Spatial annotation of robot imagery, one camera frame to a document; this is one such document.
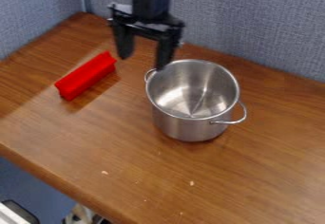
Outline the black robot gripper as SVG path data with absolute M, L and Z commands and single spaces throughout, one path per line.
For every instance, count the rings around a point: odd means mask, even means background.
M 121 60 L 133 53 L 135 35 L 129 25 L 135 23 L 165 26 L 163 33 L 169 33 L 175 41 L 180 40 L 184 22 L 169 14 L 169 4 L 171 0 L 132 0 L 131 5 L 109 4 L 115 47 Z M 161 37 L 156 51 L 155 68 L 157 70 L 171 62 L 175 48 L 172 39 Z

